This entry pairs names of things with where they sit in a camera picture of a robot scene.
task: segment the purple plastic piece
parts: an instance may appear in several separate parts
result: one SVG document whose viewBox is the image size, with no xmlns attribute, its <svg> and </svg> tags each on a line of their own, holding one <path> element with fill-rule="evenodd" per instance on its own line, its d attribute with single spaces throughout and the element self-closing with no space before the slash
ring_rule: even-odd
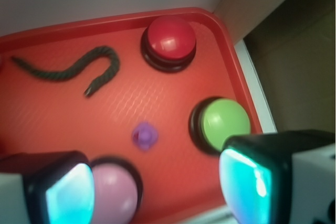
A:
<svg viewBox="0 0 336 224">
<path fill-rule="evenodd" d="M 158 131 L 149 123 L 140 123 L 132 133 L 133 142 L 143 151 L 148 151 L 157 142 L 158 136 Z"/>
<path fill-rule="evenodd" d="M 115 164 L 97 165 L 92 172 L 96 198 L 91 223 L 129 223 L 138 200 L 132 175 Z"/>
</svg>

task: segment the pink button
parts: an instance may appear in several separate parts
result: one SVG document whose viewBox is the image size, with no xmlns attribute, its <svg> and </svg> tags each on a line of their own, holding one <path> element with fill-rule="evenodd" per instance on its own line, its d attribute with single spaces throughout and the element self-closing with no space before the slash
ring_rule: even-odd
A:
<svg viewBox="0 0 336 224">
<path fill-rule="evenodd" d="M 92 223 L 129 223 L 138 202 L 138 189 L 132 175 L 117 164 L 92 168 L 95 178 L 95 211 Z"/>
<path fill-rule="evenodd" d="M 168 15 L 157 18 L 148 27 L 148 41 L 151 49 L 167 60 L 187 57 L 195 48 L 194 29 L 184 19 Z"/>
</svg>

